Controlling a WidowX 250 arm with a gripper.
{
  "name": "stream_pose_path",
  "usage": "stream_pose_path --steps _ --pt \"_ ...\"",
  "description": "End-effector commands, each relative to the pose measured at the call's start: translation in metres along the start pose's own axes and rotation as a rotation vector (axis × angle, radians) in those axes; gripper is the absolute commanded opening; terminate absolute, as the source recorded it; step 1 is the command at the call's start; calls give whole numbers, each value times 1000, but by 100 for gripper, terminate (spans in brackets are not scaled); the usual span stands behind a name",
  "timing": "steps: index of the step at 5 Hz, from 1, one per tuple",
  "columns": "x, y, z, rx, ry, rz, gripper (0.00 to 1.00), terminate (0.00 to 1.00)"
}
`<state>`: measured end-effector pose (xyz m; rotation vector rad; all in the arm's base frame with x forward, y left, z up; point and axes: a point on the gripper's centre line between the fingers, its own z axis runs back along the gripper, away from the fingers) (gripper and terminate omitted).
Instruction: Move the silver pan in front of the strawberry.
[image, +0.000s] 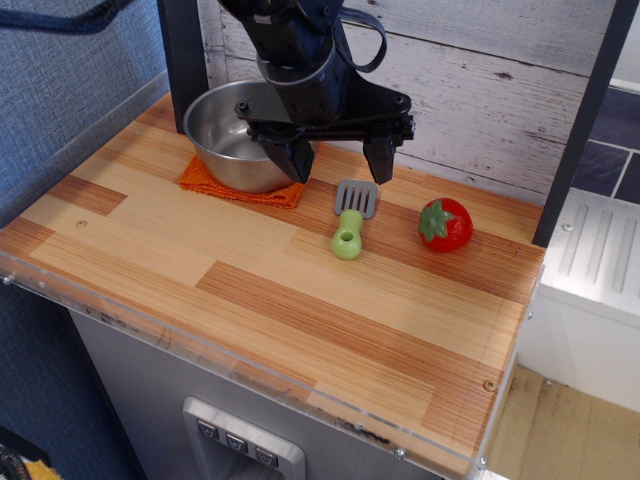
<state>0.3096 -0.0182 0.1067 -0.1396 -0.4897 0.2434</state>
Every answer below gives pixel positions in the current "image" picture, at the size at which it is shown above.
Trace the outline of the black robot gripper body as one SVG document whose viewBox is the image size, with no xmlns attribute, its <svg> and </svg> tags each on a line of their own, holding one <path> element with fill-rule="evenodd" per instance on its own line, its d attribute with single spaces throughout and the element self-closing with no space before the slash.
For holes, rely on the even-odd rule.
<svg viewBox="0 0 640 480">
<path fill-rule="evenodd" d="M 364 79 L 334 48 L 315 63 L 280 66 L 257 60 L 264 80 L 236 103 L 236 115 L 258 130 L 271 126 L 282 137 L 364 140 L 388 126 L 392 144 L 414 138 L 410 98 Z"/>
</svg>

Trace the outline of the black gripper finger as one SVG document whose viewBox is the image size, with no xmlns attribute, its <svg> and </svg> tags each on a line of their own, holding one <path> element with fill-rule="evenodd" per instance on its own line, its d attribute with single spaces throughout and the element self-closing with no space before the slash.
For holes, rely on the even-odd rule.
<svg viewBox="0 0 640 480">
<path fill-rule="evenodd" d="M 384 184 L 393 177 L 395 146 L 390 137 L 373 137 L 363 143 L 363 152 L 377 184 Z"/>
<path fill-rule="evenodd" d="M 264 151 L 273 163 L 292 181 L 305 184 L 310 176 L 315 151 L 310 142 L 266 144 Z"/>
</svg>

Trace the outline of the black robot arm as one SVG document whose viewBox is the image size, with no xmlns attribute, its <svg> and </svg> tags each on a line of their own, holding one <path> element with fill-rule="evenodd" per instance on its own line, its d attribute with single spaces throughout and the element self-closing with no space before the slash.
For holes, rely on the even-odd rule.
<svg viewBox="0 0 640 480">
<path fill-rule="evenodd" d="M 248 134 L 290 179 L 308 180 L 314 141 L 359 141 L 374 181 L 391 180 L 395 151 L 414 137 L 411 99 L 373 84 L 387 53 L 382 42 L 373 59 L 353 59 L 344 22 L 386 34 L 380 21 L 341 1 L 225 1 L 257 54 L 265 82 L 240 100 L 238 118 Z"/>
</svg>

